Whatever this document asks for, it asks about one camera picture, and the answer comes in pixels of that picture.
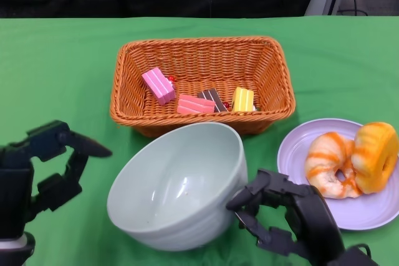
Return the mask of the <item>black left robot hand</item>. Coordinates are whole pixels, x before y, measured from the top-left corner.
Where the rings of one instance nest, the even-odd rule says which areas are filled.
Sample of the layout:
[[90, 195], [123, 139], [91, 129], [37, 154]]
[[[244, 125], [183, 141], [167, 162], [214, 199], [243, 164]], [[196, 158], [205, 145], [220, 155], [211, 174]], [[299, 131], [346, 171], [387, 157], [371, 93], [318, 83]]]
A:
[[[73, 152], [64, 174], [55, 173], [37, 185], [32, 195], [34, 167], [31, 159], [46, 162]], [[28, 131], [27, 138], [1, 148], [1, 238], [18, 239], [25, 224], [38, 213], [54, 211], [82, 192], [79, 183], [89, 157], [106, 158], [112, 152], [97, 141], [72, 131], [63, 121], [53, 121]]]

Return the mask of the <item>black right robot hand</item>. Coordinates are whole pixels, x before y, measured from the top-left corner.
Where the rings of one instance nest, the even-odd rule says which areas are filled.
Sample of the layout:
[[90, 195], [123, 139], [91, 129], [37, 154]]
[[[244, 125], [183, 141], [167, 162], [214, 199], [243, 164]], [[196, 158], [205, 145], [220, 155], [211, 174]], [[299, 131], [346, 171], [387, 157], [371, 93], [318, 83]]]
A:
[[[289, 231], [265, 228], [256, 219], [260, 206], [286, 208]], [[313, 186], [295, 184], [288, 177], [259, 169], [226, 204], [239, 219], [239, 226], [253, 235], [256, 245], [275, 254], [296, 254], [312, 265], [328, 265], [344, 253], [337, 224], [320, 192]]]

